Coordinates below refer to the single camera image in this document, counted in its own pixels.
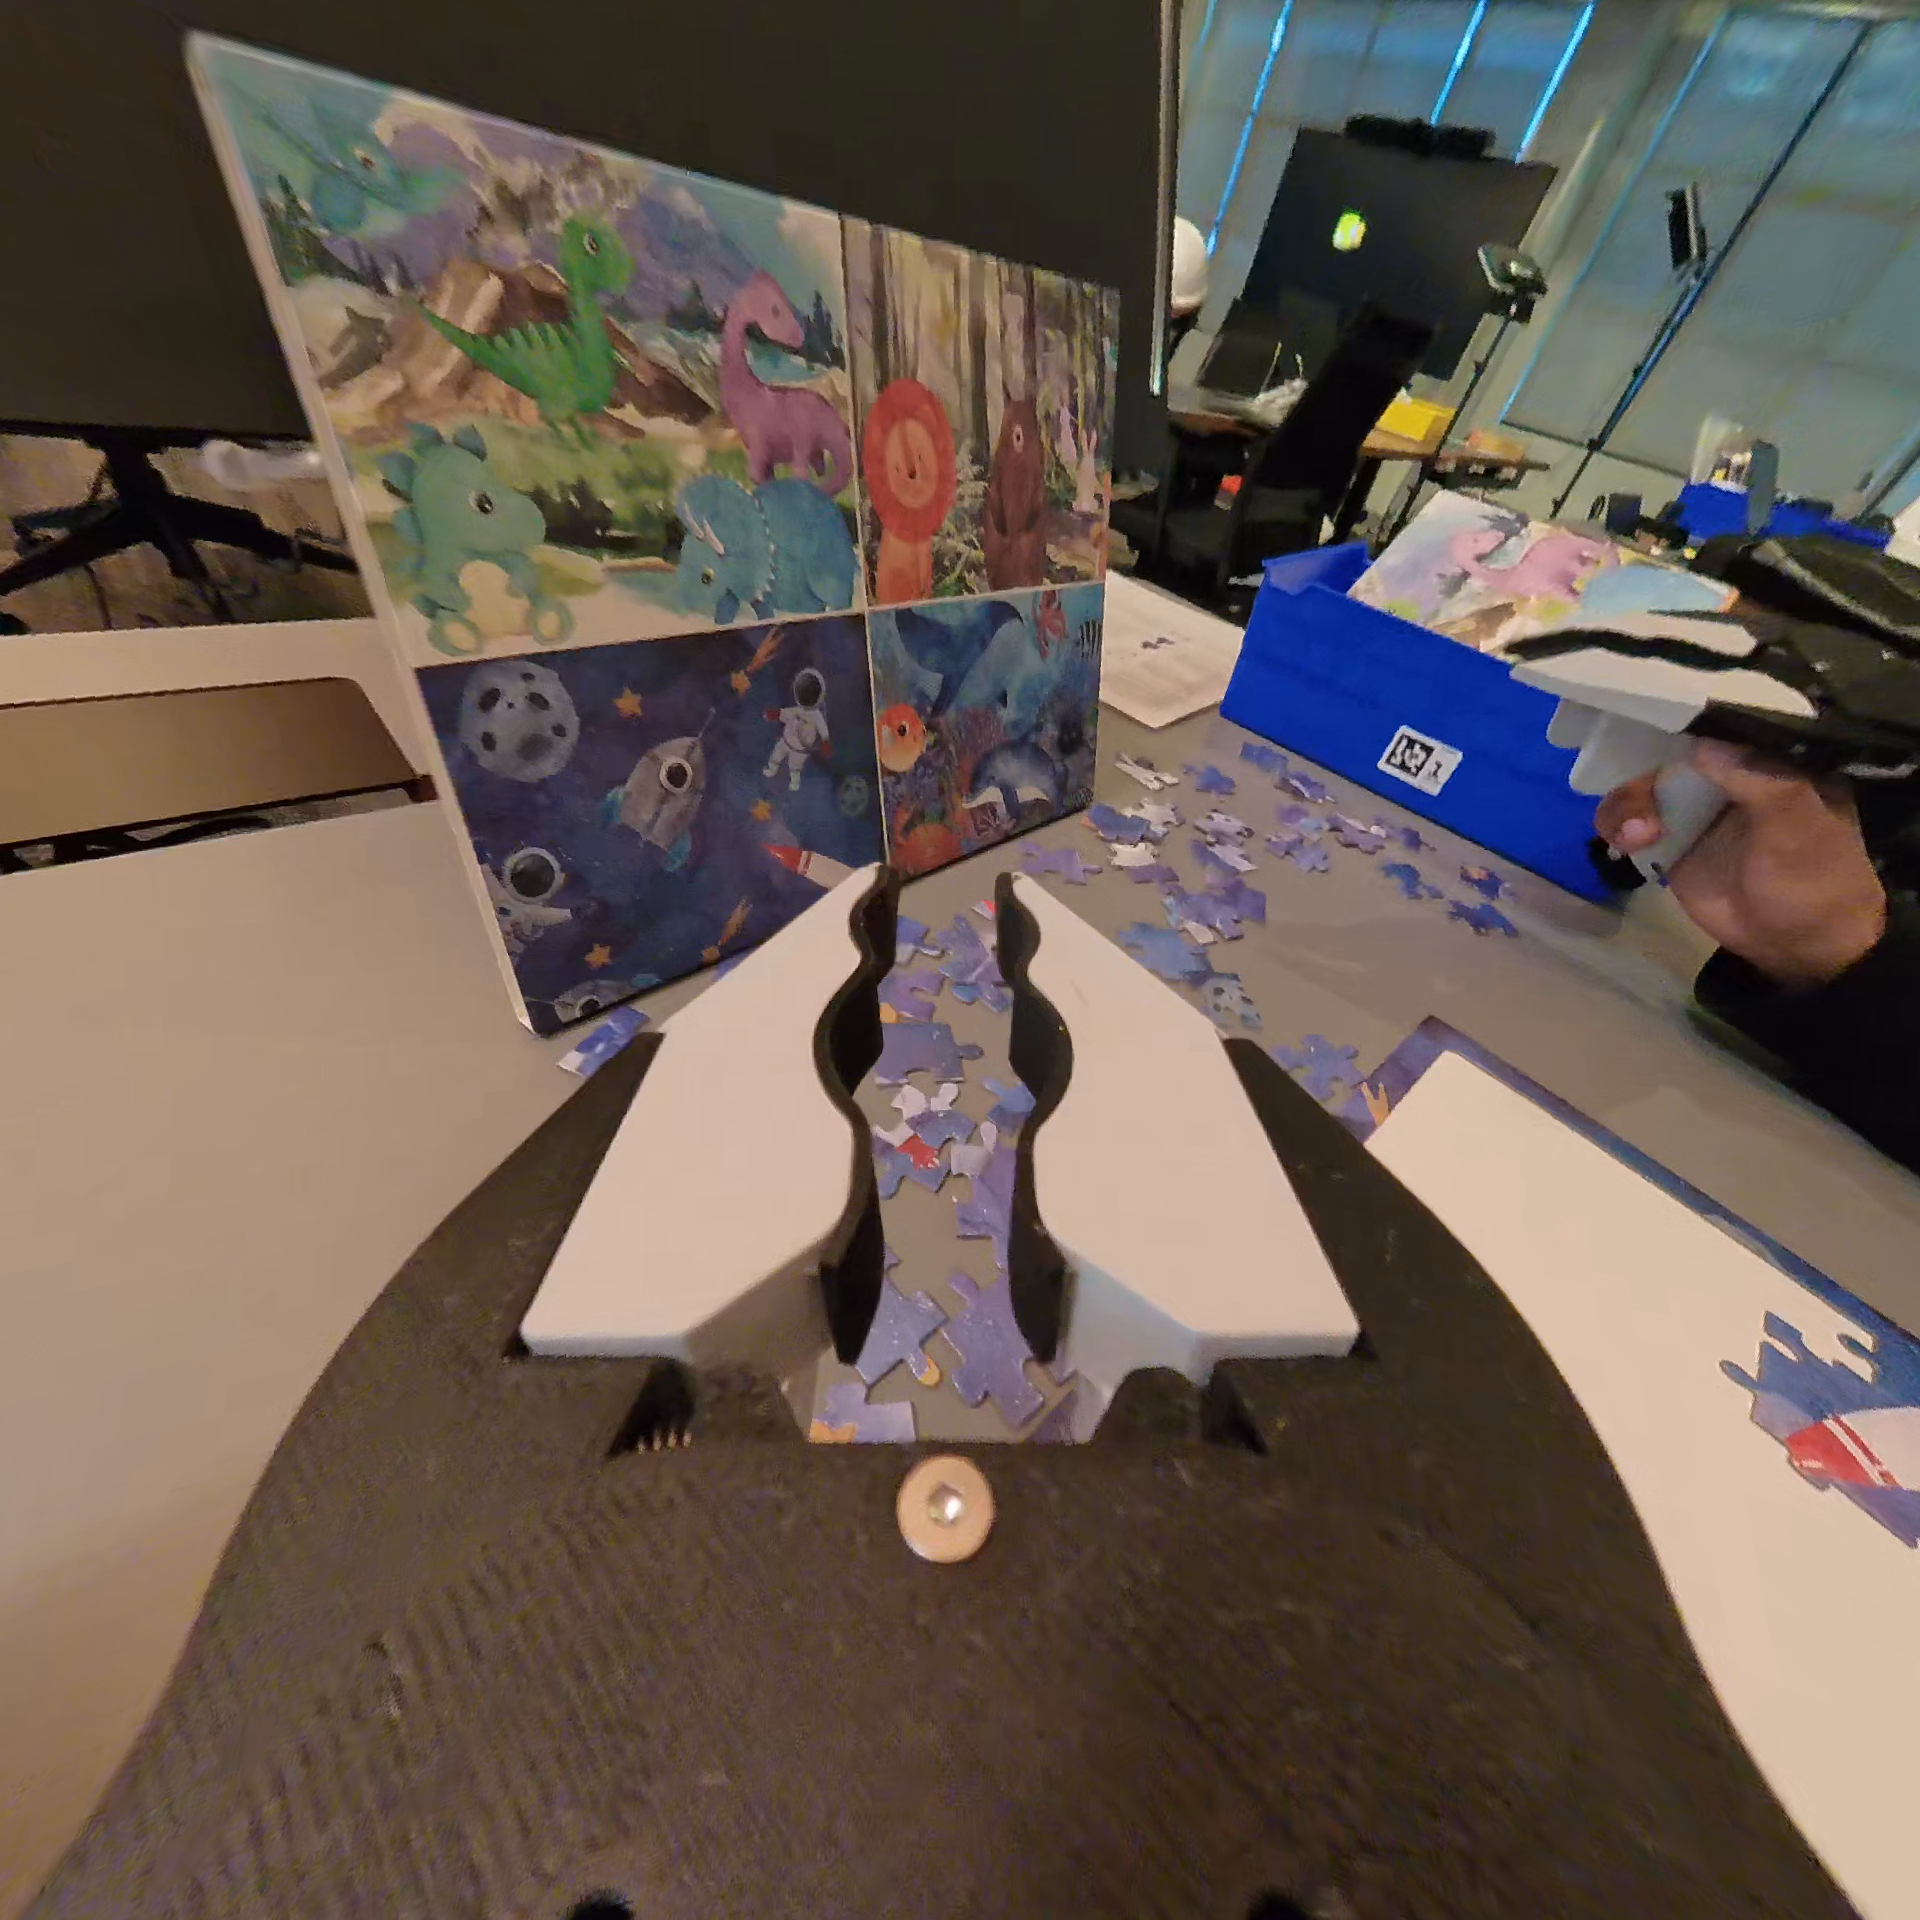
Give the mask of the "blue plastic bin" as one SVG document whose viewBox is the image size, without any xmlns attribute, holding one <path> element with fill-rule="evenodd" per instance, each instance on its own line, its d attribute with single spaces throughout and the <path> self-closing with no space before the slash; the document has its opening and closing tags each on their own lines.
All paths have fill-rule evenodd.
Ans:
<svg viewBox="0 0 1920 1920">
<path fill-rule="evenodd" d="M 1685 544 L 1714 536 L 1827 536 L 1882 553 L 1893 536 L 1886 513 L 1838 517 L 1831 500 L 1817 495 L 1775 495 L 1766 518 L 1754 518 L 1750 493 L 1722 481 L 1687 481 L 1669 506 Z"/>
</svg>

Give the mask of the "person's right forearm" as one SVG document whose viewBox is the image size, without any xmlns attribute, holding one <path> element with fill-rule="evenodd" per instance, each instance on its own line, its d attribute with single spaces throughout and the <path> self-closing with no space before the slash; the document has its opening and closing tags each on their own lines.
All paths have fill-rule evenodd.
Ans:
<svg viewBox="0 0 1920 1920">
<path fill-rule="evenodd" d="M 1718 950 L 1695 996 L 1770 1055 L 1802 1097 L 1919 1169 L 1915 902 L 1896 902 L 1874 949 L 1830 980 L 1783 988 Z"/>
</svg>

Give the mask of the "brown wooden seat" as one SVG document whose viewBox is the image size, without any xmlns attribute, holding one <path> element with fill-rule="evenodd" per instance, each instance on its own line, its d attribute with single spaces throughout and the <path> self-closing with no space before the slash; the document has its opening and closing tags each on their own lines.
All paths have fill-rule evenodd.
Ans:
<svg viewBox="0 0 1920 1920">
<path fill-rule="evenodd" d="M 432 774 L 350 679 L 2 708 L 5 876 L 435 798 Z"/>
</svg>

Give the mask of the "assembled rocket puzzle section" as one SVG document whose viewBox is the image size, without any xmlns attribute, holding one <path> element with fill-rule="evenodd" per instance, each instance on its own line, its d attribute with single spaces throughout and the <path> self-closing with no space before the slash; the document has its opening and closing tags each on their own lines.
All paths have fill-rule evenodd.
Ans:
<svg viewBox="0 0 1920 1920">
<path fill-rule="evenodd" d="M 1910 1333 L 1840 1333 L 1840 1358 L 1810 1348 L 1777 1312 L 1760 1321 L 1752 1366 L 1722 1372 L 1746 1392 L 1750 1418 L 1791 1469 L 1919 1548 L 1919 1346 Z"/>
</svg>

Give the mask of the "space puzzle frame tray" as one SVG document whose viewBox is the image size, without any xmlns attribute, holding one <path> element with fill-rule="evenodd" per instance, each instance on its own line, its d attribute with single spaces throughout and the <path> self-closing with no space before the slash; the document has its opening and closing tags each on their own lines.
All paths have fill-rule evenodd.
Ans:
<svg viewBox="0 0 1920 1920">
<path fill-rule="evenodd" d="M 1919 1549 L 1805 1484 L 1722 1361 L 1904 1333 L 1810 1261 L 1429 1017 L 1341 1110 L 1570 1385 L 1691 1648 L 1861 1914 L 1919 1914 Z"/>
</svg>

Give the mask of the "black light stand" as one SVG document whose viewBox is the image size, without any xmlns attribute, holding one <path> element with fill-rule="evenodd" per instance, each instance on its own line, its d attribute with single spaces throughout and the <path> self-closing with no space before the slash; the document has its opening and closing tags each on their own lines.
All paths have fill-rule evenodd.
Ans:
<svg viewBox="0 0 1920 1920">
<path fill-rule="evenodd" d="M 1687 183 L 1665 193 L 1665 228 L 1673 274 L 1673 298 L 1669 301 L 1661 324 L 1650 330 L 1647 348 L 1642 350 L 1637 364 L 1629 373 L 1622 392 L 1615 397 L 1607 415 L 1584 441 L 1574 471 L 1559 485 L 1559 490 L 1553 498 L 1550 506 L 1553 518 L 1559 518 L 1566 511 L 1586 469 L 1598 454 L 1602 454 L 1610 447 L 1615 434 L 1619 432 L 1619 424 L 1626 420 L 1629 412 L 1647 388 L 1653 370 L 1665 360 L 1669 348 L 1673 344 L 1673 337 L 1679 336 L 1681 326 L 1687 321 L 1689 313 L 1701 298 L 1701 293 L 1710 276 L 1714 250 L 1705 226 L 1699 183 Z"/>
</svg>

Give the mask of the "puzzle pieces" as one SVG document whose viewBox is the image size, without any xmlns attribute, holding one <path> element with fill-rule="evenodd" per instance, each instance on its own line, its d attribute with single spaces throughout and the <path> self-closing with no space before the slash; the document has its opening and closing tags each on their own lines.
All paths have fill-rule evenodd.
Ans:
<svg viewBox="0 0 1920 1920">
<path fill-rule="evenodd" d="M 1206 813 L 1185 822 L 1177 800 L 1143 800 L 1114 813 L 1102 836 L 1137 857 L 1135 872 L 1160 880 L 1174 908 L 1128 927 L 1105 929 L 1118 949 L 1199 1008 L 1225 1039 L 1262 1044 L 1259 1010 L 1245 988 L 1245 962 L 1218 964 L 1218 944 L 1254 942 L 1257 954 L 1293 964 L 1318 954 L 1318 927 L 1286 921 L 1262 892 L 1246 847 L 1246 822 Z M 1019 872 L 1074 868 L 1088 857 L 1043 845 Z M 994 914 L 966 911 L 947 927 L 898 934 L 881 983 L 883 1050 L 856 1098 L 871 1119 L 886 1266 L 869 1338 L 842 1368 L 867 1385 L 915 1361 L 930 1337 L 951 1348 L 951 1381 L 970 1402 L 997 1398 L 1006 1418 L 1032 1424 L 1041 1385 L 1006 1285 L 1006 1234 L 1016 1197 L 1016 1150 L 1033 1110 L 1010 1064 L 1013 990 L 997 954 Z M 1322 1097 L 1359 1092 L 1359 1076 L 1333 1044 L 1297 1046 L 1272 1057 L 1286 1076 Z"/>
</svg>

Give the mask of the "dinosaur puzzle board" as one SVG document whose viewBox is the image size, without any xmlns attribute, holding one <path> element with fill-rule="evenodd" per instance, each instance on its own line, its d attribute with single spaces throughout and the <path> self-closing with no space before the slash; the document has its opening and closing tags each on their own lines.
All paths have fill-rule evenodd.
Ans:
<svg viewBox="0 0 1920 1920">
<path fill-rule="evenodd" d="M 1392 536 L 1349 597 L 1482 653 L 1565 623 L 1642 612 L 1725 612 L 1737 589 L 1607 534 L 1441 493 Z"/>
</svg>

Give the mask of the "printed paper sheet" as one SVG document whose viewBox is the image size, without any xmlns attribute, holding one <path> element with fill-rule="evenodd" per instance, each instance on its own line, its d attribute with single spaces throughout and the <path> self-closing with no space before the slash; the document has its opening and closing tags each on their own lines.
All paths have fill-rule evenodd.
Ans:
<svg viewBox="0 0 1920 1920">
<path fill-rule="evenodd" d="M 1105 583 L 1098 697 L 1143 728 L 1181 724 L 1221 704 L 1241 644 L 1241 623 L 1114 572 Z"/>
</svg>

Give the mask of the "black partition panel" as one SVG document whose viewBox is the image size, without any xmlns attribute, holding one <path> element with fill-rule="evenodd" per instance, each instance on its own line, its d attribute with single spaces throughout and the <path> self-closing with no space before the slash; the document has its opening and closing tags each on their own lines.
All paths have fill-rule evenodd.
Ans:
<svg viewBox="0 0 1920 1920">
<path fill-rule="evenodd" d="M 1150 390 L 1163 4 L 5 1 L 5 426 L 298 434 L 186 36 L 590 137 L 1120 290 Z"/>
</svg>

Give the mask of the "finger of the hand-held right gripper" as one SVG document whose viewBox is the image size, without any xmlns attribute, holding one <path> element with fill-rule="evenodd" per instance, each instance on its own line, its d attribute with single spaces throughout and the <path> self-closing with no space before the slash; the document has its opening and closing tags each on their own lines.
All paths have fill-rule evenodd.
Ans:
<svg viewBox="0 0 1920 1920">
<path fill-rule="evenodd" d="M 1607 719 L 1683 734 L 1707 710 L 1758 712 L 1778 726 L 1815 726 L 1813 698 L 1750 660 L 1681 662 L 1666 656 L 1550 656 L 1513 660 L 1517 681 L 1550 692 L 1550 737 L 1586 737 Z"/>
<path fill-rule="evenodd" d="M 1750 657 L 1760 648 L 1760 637 L 1733 612 L 1661 608 L 1601 617 L 1576 614 L 1539 633 L 1509 640 L 1505 657 L 1513 664 L 1533 664 L 1583 648 L 1704 664 L 1713 657 Z"/>
</svg>

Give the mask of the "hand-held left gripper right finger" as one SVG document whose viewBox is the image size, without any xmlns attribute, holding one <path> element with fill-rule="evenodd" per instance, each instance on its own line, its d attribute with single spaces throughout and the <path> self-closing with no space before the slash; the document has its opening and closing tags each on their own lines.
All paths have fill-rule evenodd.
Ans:
<svg viewBox="0 0 1920 1920">
<path fill-rule="evenodd" d="M 1016 1144 L 1006 1285 L 1087 1444 L 1143 1374 L 1207 1388 L 1225 1361 L 1349 1359 L 1361 1321 L 1257 1103 L 1287 1089 L 1038 880 L 997 881 L 1010 1064 L 1035 1098 Z"/>
</svg>

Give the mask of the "four-picture puzzle reference board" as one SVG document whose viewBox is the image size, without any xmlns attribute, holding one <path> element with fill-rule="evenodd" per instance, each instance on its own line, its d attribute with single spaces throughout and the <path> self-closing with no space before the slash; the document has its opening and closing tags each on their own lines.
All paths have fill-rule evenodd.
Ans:
<svg viewBox="0 0 1920 1920">
<path fill-rule="evenodd" d="M 530 1030 L 1094 801 L 1117 287 L 186 58 Z"/>
</svg>

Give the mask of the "person's right hand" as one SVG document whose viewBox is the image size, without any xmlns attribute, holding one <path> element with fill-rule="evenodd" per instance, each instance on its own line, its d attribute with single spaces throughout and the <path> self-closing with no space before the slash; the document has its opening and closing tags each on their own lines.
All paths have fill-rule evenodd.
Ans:
<svg viewBox="0 0 1920 1920">
<path fill-rule="evenodd" d="M 1888 896 L 1850 793 L 1710 737 L 1689 759 L 1722 812 L 1666 870 L 1687 918 L 1781 990 L 1827 985 L 1870 954 Z"/>
</svg>

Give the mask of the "wooden background desk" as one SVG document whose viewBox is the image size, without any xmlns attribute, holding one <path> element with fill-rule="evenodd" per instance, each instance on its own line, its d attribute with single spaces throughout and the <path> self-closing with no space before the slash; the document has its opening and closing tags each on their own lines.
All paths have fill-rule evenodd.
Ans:
<svg viewBox="0 0 1920 1920">
<path fill-rule="evenodd" d="M 1391 464 L 1406 464 L 1423 485 L 1494 485 L 1511 488 L 1535 473 L 1549 473 L 1550 458 L 1539 458 L 1533 447 L 1502 439 L 1494 447 L 1472 441 L 1410 439 L 1376 424 L 1361 442 L 1353 471 L 1353 487 L 1366 500 L 1382 471 Z"/>
</svg>

